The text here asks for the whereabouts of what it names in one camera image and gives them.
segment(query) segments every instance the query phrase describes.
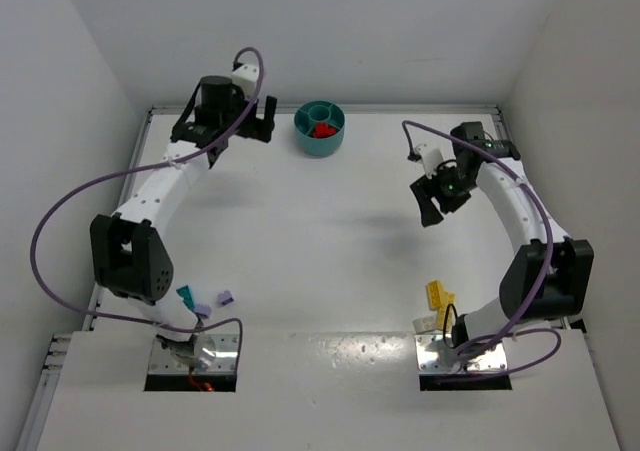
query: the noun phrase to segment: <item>mounting plate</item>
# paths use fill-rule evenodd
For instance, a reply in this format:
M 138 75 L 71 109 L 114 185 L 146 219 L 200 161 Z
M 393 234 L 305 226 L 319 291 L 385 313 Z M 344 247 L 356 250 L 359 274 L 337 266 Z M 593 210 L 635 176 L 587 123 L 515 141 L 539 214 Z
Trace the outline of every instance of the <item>mounting plate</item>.
M 193 371 L 198 383 L 209 383 L 215 391 L 236 389 L 235 363 L 238 356 L 237 334 L 202 336 L 200 366 Z M 145 391 L 199 391 L 189 382 L 189 367 L 177 361 L 169 349 L 154 340 L 147 368 Z
M 420 375 L 420 390 L 487 390 L 511 389 L 508 376 L 488 378 L 481 381 L 464 382 L 456 380 L 447 382 L 441 379 L 446 375 L 460 377 L 474 376 L 483 373 L 497 373 L 508 369 L 507 355 L 502 343 L 488 350 L 483 355 L 471 359 L 466 363 L 459 363 L 454 358 L 454 352 L 442 339 L 442 332 L 435 331 L 414 336 L 416 344 L 416 358 Z

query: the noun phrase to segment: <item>purple clip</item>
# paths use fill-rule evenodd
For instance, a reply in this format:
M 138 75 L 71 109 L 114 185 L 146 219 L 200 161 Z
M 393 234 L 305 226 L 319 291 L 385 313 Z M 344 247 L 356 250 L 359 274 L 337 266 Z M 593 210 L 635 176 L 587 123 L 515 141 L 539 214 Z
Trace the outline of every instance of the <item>purple clip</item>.
M 208 318 L 209 316 L 211 316 L 211 306 L 207 306 L 206 304 L 196 304 L 193 307 L 193 312 L 198 316 Z
M 231 291 L 227 290 L 218 295 L 218 304 L 220 306 L 226 306 L 227 304 L 233 303 L 234 299 L 231 296 Z

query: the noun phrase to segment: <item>small parts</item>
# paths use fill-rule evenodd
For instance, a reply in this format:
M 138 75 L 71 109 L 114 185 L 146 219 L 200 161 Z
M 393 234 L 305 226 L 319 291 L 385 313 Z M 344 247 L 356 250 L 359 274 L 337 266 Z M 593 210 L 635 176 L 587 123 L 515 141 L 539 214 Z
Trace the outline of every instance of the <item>small parts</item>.
M 227 304 L 233 303 L 234 299 L 231 296 L 231 291 L 226 290 L 220 294 L 218 294 L 218 304 L 220 306 L 226 306 Z
M 442 297 L 446 291 L 440 281 L 431 281 L 427 284 L 427 299 L 429 308 L 437 310 L 442 306 Z
M 193 311 L 195 308 L 195 303 L 193 301 L 193 294 L 191 293 L 191 288 L 189 286 L 182 286 L 181 288 L 176 289 L 176 293 L 178 293 L 178 296 L 182 298 L 184 305 L 190 311 Z
M 206 304 L 196 304 L 193 308 L 193 312 L 201 318 L 208 318 L 211 316 L 211 306 L 207 306 Z
M 312 138 L 329 138 L 336 134 L 338 130 L 336 128 L 332 128 L 327 123 L 318 123 L 316 124 L 315 129 L 311 133 Z
M 436 316 L 425 316 L 413 320 L 413 329 L 416 334 L 428 333 L 437 329 Z
M 440 281 L 432 281 L 427 285 L 427 299 L 429 300 L 429 308 L 436 311 L 436 314 L 414 319 L 413 329 L 416 334 L 435 330 L 442 331 L 447 306 L 455 304 L 456 295 L 444 289 Z M 452 320 L 447 323 L 447 328 L 449 328 L 447 331 L 451 329 L 451 325 L 453 325 Z
M 182 298 L 182 302 L 187 307 L 187 309 L 189 309 L 189 311 L 193 311 L 201 318 L 208 318 L 211 316 L 211 306 L 207 304 L 196 303 L 193 299 L 191 287 L 182 286 L 181 288 L 176 289 L 176 293 L 178 293 L 178 296 Z

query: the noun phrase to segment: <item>cable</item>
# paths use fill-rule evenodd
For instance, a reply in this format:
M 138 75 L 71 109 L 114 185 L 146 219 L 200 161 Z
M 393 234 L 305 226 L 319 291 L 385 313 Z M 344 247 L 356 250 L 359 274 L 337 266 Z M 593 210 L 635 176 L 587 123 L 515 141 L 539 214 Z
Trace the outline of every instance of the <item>cable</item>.
M 411 135 L 409 134 L 409 130 L 403 126 L 404 134 L 407 137 L 407 141 L 409 142 L 409 159 L 413 156 L 416 156 L 417 153 L 413 150 L 413 141 L 411 140 Z
M 535 333 L 549 333 L 549 334 L 553 334 L 556 337 L 556 345 L 553 347 L 551 351 L 549 351 L 547 354 L 545 354 L 541 358 L 538 358 L 535 361 L 531 361 L 530 363 L 523 364 L 522 366 L 518 366 L 513 369 L 507 369 L 505 371 L 498 371 L 495 373 L 486 373 L 486 374 L 473 375 L 473 376 L 456 376 L 455 374 L 451 374 L 451 375 L 443 376 L 442 380 L 443 381 L 446 380 L 447 383 L 463 382 L 463 381 L 465 383 L 468 381 L 483 381 L 485 379 L 500 378 L 502 376 L 509 376 L 510 374 L 519 373 L 520 371 L 533 368 L 534 366 L 537 366 L 538 364 L 545 362 L 546 360 L 553 357 L 560 350 L 560 346 L 562 345 L 562 336 L 560 336 L 560 333 L 558 333 L 558 331 L 552 328 L 525 329 L 524 331 L 518 331 L 518 336 L 526 336 L 528 334 L 535 334 Z M 508 333 L 507 336 L 511 337 L 511 336 L 514 336 L 514 334 L 515 333 Z M 473 345 L 479 341 L 484 341 L 490 338 L 491 338 L 491 335 L 481 336 L 479 338 L 472 339 L 470 343 Z
M 453 303 L 447 304 L 447 309 L 444 311 L 444 323 L 442 324 L 442 342 L 447 348 L 453 349 L 453 346 L 449 346 L 449 343 L 447 343 L 447 325 L 449 324 L 449 310 L 453 310 L 454 318 L 458 319 L 458 310 L 456 309 L 455 304 Z
M 527 195 L 527 197 L 531 200 L 535 208 L 540 213 L 540 219 L 542 220 L 542 224 L 544 226 L 546 239 L 547 239 L 547 246 L 545 250 L 544 260 L 542 262 L 542 267 L 540 268 L 540 272 L 538 273 L 538 276 L 536 276 L 533 286 L 531 286 L 531 290 L 525 297 L 524 301 L 522 302 L 518 310 L 511 317 L 509 322 L 502 327 L 502 329 L 500 329 L 495 335 L 489 338 L 486 338 L 488 339 L 488 341 L 482 346 L 480 346 L 477 350 L 464 354 L 464 351 L 466 349 L 468 349 L 470 346 L 472 346 L 477 342 L 476 340 L 467 341 L 466 343 L 456 348 L 457 355 L 460 356 L 462 359 L 466 359 L 466 360 L 473 359 L 480 356 L 488 349 L 491 349 L 493 346 L 498 344 L 502 340 L 502 338 L 504 338 L 509 334 L 511 329 L 513 329 L 513 327 L 518 323 L 518 321 L 520 321 L 520 318 L 522 318 L 524 313 L 527 311 L 527 309 L 535 299 L 536 294 L 538 293 L 538 290 L 542 287 L 542 283 L 546 278 L 547 270 L 549 269 L 549 265 L 551 264 L 551 258 L 553 256 L 553 232 L 551 231 L 551 223 L 549 222 L 549 218 L 547 217 L 547 213 L 544 209 L 544 206 L 542 205 L 542 203 L 540 202 L 536 194 L 533 192 L 533 190 L 529 187 L 529 185 L 525 182 L 522 182 L 522 178 L 518 176 L 509 166 L 501 162 L 498 158 L 495 158 L 493 155 L 491 155 L 484 149 L 479 148 L 478 146 L 474 146 L 473 144 L 468 143 L 467 141 L 456 138 L 455 136 L 450 136 L 446 133 L 443 133 L 442 131 L 438 131 L 437 129 L 433 129 L 424 124 L 416 123 L 415 121 L 402 122 L 402 129 L 404 130 L 406 135 L 409 134 L 409 131 L 407 128 L 408 126 L 413 126 L 415 128 L 422 129 L 423 131 L 427 131 L 429 133 L 435 134 L 436 136 L 440 136 L 441 138 L 447 139 L 464 148 L 470 149 L 471 151 L 474 151 L 475 153 L 479 154 L 480 156 L 487 159 L 488 161 L 495 163 L 498 167 L 500 167 L 504 171 L 504 173 L 507 176 L 509 176 L 511 179 L 513 179 L 514 181 L 520 184 L 520 187 L 522 188 L 523 192 Z
M 193 367 L 189 368 L 189 384 L 191 384 L 192 386 L 198 388 L 200 391 L 204 391 L 200 387 L 200 384 L 193 378 Z
M 213 386 L 211 386 L 211 384 L 209 383 L 198 383 L 195 378 L 193 377 L 193 371 L 194 368 L 193 366 L 189 368 L 189 384 L 195 386 L 196 388 L 198 388 L 200 391 L 213 391 Z
M 233 124 L 231 124 L 231 126 L 229 126 L 229 128 L 222 133 L 217 139 L 215 139 L 213 142 L 211 142 L 210 144 L 208 144 L 207 146 L 205 146 L 204 148 L 191 153 L 187 156 L 183 156 L 180 158 L 176 158 L 173 161 L 173 164 L 175 163 L 186 163 L 187 161 L 196 158 L 202 154 L 205 154 L 206 152 L 208 152 L 210 149 L 212 149 L 213 147 L 215 147 L 216 145 L 218 145 L 220 142 L 223 142 L 227 139 L 229 139 L 231 136 L 233 136 L 237 131 L 238 128 L 240 127 L 240 125 L 242 124 L 242 122 L 244 121 L 244 119 L 249 115 L 249 113 L 251 112 L 251 109 L 253 108 L 254 104 L 257 103 L 258 101 L 258 95 L 260 93 L 260 90 L 262 88 L 262 81 L 264 80 L 264 74 L 265 74 L 265 68 L 264 68 L 264 62 L 262 60 L 262 55 L 260 54 L 260 52 L 253 47 L 246 47 L 241 49 L 238 54 L 236 54 L 236 56 L 234 57 L 233 61 L 234 63 L 238 62 L 238 59 L 245 53 L 247 52 L 251 52 L 255 55 L 256 59 L 258 60 L 258 68 L 259 68 L 259 74 L 258 74 L 258 80 L 256 82 L 256 89 L 253 92 L 253 94 L 251 95 L 251 97 L 249 98 L 249 102 L 247 103 L 247 106 L 245 107 L 245 109 L 242 111 L 242 113 L 240 113 L 240 116 L 238 116 L 238 118 L 233 122 Z M 109 319 L 118 319 L 121 321 L 128 321 L 128 322 L 132 322 L 132 323 L 141 323 L 141 324 L 148 324 L 148 325 L 152 325 L 152 326 L 158 326 L 162 329 L 165 329 L 167 331 L 172 331 L 174 333 L 186 333 L 186 334 L 197 334 L 197 333 L 202 333 L 205 331 L 209 331 L 211 329 L 215 329 L 218 328 L 220 326 L 223 326 L 225 324 L 228 323 L 232 323 L 235 322 L 238 325 L 238 356 L 236 358 L 236 366 L 235 366 L 235 372 L 236 374 L 238 373 L 238 364 L 240 361 L 240 350 L 242 349 L 242 338 L 243 338 L 243 326 L 242 326 L 242 321 L 240 321 L 240 319 L 238 318 L 229 318 L 229 319 L 225 319 L 223 321 L 220 321 L 218 323 L 214 323 L 211 324 L 209 326 L 204 326 L 202 328 L 194 328 L 194 329 L 185 329 L 185 328 L 176 328 L 173 326 L 169 326 L 166 324 L 159 324 L 159 323 L 155 323 L 149 319 L 143 319 L 143 318 L 134 318 L 131 316 L 125 316 L 125 315 L 120 315 L 120 314 L 113 314 L 113 313 L 104 313 L 101 311 L 94 311 L 91 309 L 86 309 L 86 308 L 82 308 L 80 306 L 76 306 L 73 303 L 70 303 L 66 300 L 64 300 L 63 298 L 61 298 L 60 296 L 58 296 L 51 288 L 49 288 L 49 286 L 47 285 L 47 283 L 45 283 L 44 279 L 42 278 L 42 275 L 40 274 L 40 269 L 38 268 L 38 262 L 36 259 L 36 252 L 37 252 L 37 248 L 38 248 L 38 240 L 40 239 L 40 235 L 42 234 L 42 229 L 44 228 L 45 224 L 47 224 L 47 222 L 49 221 L 49 219 L 51 219 L 51 216 L 53 216 L 53 214 L 60 209 L 60 207 L 65 204 L 67 201 L 69 201 L 71 198 L 73 198 L 76 194 L 81 193 L 82 191 L 84 191 L 85 189 L 88 189 L 92 186 L 95 186 L 97 184 L 100 183 L 104 183 L 105 181 L 109 181 L 111 179 L 117 179 L 117 178 L 122 178 L 124 176 L 129 176 L 132 174 L 136 174 L 136 173 L 140 173 L 142 171 L 150 171 L 150 170 L 154 170 L 154 169 L 162 169 L 162 168 L 166 168 L 172 166 L 171 162 L 167 162 L 167 161 L 163 161 L 161 163 L 155 163 L 155 164 L 148 164 L 145 166 L 138 166 L 135 168 L 131 168 L 125 171 L 117 171 L 115 173 L 110 173 L 110 174 L 106 174 L 104 176 L 100 176 L 99 178 L 95 178 L 92 179 L 91 181 L 87 181 L 86 183 L 78 186 L 77 188 L 69 191 L 67 194 L 65 194 L 62 198 L 60 198 L 52 207 L 51 209 L 49 209 L 45 215 L 43 216 L 43 218 L 40 220 L 40 222 L 38 223 L 38 226 L 36 226 L 36 229 L 33 233 L 33 237 L 31 238 L 31 246 L 29 248 L 29 260 L 31 262 L 31 270 L 33 272 L 34 277 L 36 278 L 36 281 L 38 282 L 38 284 L 40 285 L 40 287 L 42 288 L 42 290 L 45 292 L 45 294 L 47 296 L 49 296 L 53 301 L 55 301 L 56 303 L 58 303 L 59 305 L 70 309 L 71 311 L 75 311 L 76 313 L 80 313 L 80 314 L 86 314 L 89 316 L 95 316 L 97 318 L 109 318 Z

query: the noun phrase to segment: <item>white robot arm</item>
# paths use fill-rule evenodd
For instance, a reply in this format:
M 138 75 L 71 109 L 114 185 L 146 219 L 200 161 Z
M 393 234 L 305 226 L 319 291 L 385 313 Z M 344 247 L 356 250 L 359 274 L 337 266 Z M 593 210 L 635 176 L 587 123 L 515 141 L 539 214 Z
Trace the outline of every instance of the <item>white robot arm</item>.
M 98 215 L 91 223 L 91 248 L 96 282 L 118 297 L 127 299 L 148 319 L 173 328 L 194 329 L 200 323 L 172 289 L 173 265 L 162 237 L 180 203 L 227 148 L 218 142 L 245 110 L 246 95 L 255 90 L 258 69 L 238 65 L 230 78 L 202 78 L 181 118 L 173 127 L 164 162 L 140 189 L 111 216 Z M 201 102 L 196 106 L 200 90 Z M 239 127 L 238 135 L 263 142 L 271 140 L 276 99 L 266 98 L 262 119 L 257 104 Z M 193 111 L 194 121 L 187 122 Z M 180 162 L 198 150 L 206 153 Z M 158 327 L 158 336 L 184 352 L 192 334 Z
M 454 160 L 445 161 L 439 150 L 426 145 L 417 146 L 409 156 L 421 161 L 425 170 L 425 176 L 411 185 L 423 226 L 441 222 L 444 218 L 440 212 L 454 212 L 478 187 L 493 204 L 513 247 L 515 257 L 500 284 L 499 297 L 456 320 L 452 338 L 458 346 L 469 339 L 493 335 L 509 322 L 540 272 L 547 238 L 538 210 L 520 187 L 526 182 L 533 189 L 513 143 L 486 139 L 481 123 L 463 123 L 451 135 L 481 147 L 520 177 L 514 182 L 497 164 L 456 144 Z M 432 199 L 438 202 L 440 212 Z M 554 243 L 551 268 L 521 323 L 579 313 L 591 272 L 593 249 L 588 241 L 571 239 L 546 210 L 545 213 Z

